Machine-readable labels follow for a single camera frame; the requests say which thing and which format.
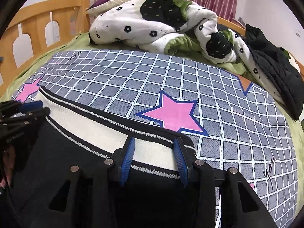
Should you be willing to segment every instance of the gray checkered fabric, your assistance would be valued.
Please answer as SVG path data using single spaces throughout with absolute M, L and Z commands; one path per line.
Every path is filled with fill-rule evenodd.
M 193 140 L 198 158 L 216 168 L 239 169 L 277 226 L 292 222 L 298 191 L 294 146 L 286 119 L 258 85 L 252 84 L 245 96 L 238 77 L 222 69 L 125 50 L 59 52 L 26 83 L 41 77 L 39 85 L 66 99 L 156 126 L 135 114 L 157 106 L 160 90 L 177 101 L 197 100 L 193 116 L 210 136 L 184 133 Z M 217 189 L 216 227 L 220 222 Z

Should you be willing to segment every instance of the green bed sheet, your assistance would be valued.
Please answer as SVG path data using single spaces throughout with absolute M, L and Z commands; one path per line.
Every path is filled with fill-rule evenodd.
M 69 51 L 69 50 L 77 50 L 77 49 L 113 49 L 113 50 L 134 50 L 133 47 L 124 45 L 121 42 L 115 42 L 108 45 L 92 45 L 90 44 L 90 40 L 88 37 L 88 33 L 79 33 L 72 39 L 68 44 L 61 45 L 51 51 L 41 55 L 37 58 L 31 66 L 25 69 L 19 76 L 17 76 L 14 81 L 10 84 L 7 88 L 5 93 L 0 98 L 0 101 L 10 100 L 12 94 L 16 91 L 20 85 L 25 82 L 34 72 L 43 64 L 47 62 L 48 59 L 52 57 L 52 55 L 59 51 Z M 179 51 L 175 54 L 175 56 L 186 58 L 189 60 L 194 60 L 197 62 L 204 62 L 210 64 L 208 60 L 206 60 L 202 54 L 199 52 L 194 51 L 187 51 L 182 52 Z M 251 79 L 249 71 L 246 71 L 244 65 L 242 64 L 231 64 L 231 63 L 224 63 L 224 64 L 217 64 L 217 67 L 224 68 L 232 73 L 243 75 L 248 79 Z M 286 109 L 279 103 L 276 102 L 276 106 L 285 116 L 290 132 L 292 141 L 294 144 L 295 154 L 297 158 L 297 167 L 298 167 L 298 196 L 297 196 L 297 209 L 295 215 L 298 214 L 300 209 L 304 204 L 304 131 L 299 121 L 294 121 L 290 115 L 286 112 Z

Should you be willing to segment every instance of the pink star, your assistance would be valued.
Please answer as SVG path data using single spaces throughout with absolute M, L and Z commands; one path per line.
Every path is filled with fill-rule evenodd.
M 25 102 L 27 98 L 33 93 L 39 90 L 38 82 L 41 81 L 43 76 L 35 80 L 33 83 L 26 83 L 22 89 L 22 92 L 16 97 L 16 101 Z
M 161 127 L 173 131 L 188 131 L 209 136 L 193 117 L 196 103 L 197 101 L 176 101 L 161 90 L 159 105 L 136 115 L 159 122 Z

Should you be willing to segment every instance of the bed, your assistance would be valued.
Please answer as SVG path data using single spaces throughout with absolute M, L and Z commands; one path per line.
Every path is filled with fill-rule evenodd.
M 304 203 L 304 132 L 299 121 L 292 120 L 284 107 L 257 84 L 206 64 L 199 54 L 168 56 L 134 50 L 120 42 L 91 45 L 88 7 L 89 0 L 50 0 L 16 14 L 0 40 L 0 55 L 4 57 L 0 65 L 1 101 L 31 102 L 42 85 L 68 100 L 155 126 L 163 126 L 153 114 L 160 100 L 179 100 L 181 104 L 196 101 L 191 114 L 200 133 L 183 132 L 194 142 L 198 157 L 213 167 L 241 170 L 278 227 L 291 223 Z M 47 47 L 44 29 L 50 22 L 50 12 L 59 24 L 60 41 Z M 70 34 L 71 17 L 75 18 L 75 35 Z M 17 68 L 12 46 L 20 23 L 22 32 L 31 37 L 34 56 Z M 222 18 L 218 23 L 245 34 L 243 28 Z M 304 77 L 304 69 L 299 66 Z M 267 110 L 264 115 L 258 111 L 260 107 Z M 245 122 L 238 123 L 239 117 Z M 218 154 L 207 147 L 211 143 L 207 137 L 219 142 L 213 145 L 219 148 Z M 274 143 L 264 143 L 266 137 L 268 141 L 273 138 Z M 241 155 L 241 147 L 249 149 L 248 153 Z M 285 164 L 279 175 L 271 174 L 274 160 Z M 282 187 L 277 180 L 280 177 Z M 219 190 L 216 192 L 218 202 Z M 218 226 L 219 202 L 217 217 Z

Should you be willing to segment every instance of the black garment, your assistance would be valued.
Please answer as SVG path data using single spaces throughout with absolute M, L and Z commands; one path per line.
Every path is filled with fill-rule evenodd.
M 298 120 L 303 110 L 304 82 L 283 51 L 269 42 L 259 28 L 246 25 L 246 43 L 256 64 L 281 95 L 291 117 Z
M 190 138 L 184 134 L 106 113 L 66 100 L 44 87 L 41 89 L 39 92 L 45 98 L 43 103 L 51 109 L 51 113 L 39 130 L 38 138 L 25 168 L 15 174 L 12 188 L 15 210 L 20 215 L 24 227 L 29 227 L 33 219 L 41 216 L 41 212 L 64 184 L 65 176 L 71 166 L 78 165 L 84 172 L 92 172 L 97 165 L 104 161 L 103 155 L 107 157 L 112 155 L 112 152 L 94 146 L 61 127 L 59 122 L 62 120 L 75 121 L 68 115 L 55 120 L 54 114 L 63 108 L 75 113 L 74 118 L 81 116 L 96 122 L 98 128 L 99 125 L 105 125 L 120 133 L 133 136 L 135 139 L 159 143 L 169 148 L 172 148 L 173 145 L 162 138 L 174 140 L 179 136 L 185 145 L 194 147 Z M 143 134 L 147 132 L 157 135 L 158 138 Z M 195 160 L 195 151 L 190 148 L 186 150 L 192 160 Z M 118 227 L 176 228 L 189 226 L 189 223 L 186 225 L 184 222 L 191 222 L 191 217 L 197 211 L 198 188 L 185 188 L 179 178 L 165 176 L 165 174 L 178 175 L 177 171 L 135 160 L 132 161 L 132 166 L 134 167 L 130 168 L 124 192 L 114 196 L 118 202 L 116 205 Z

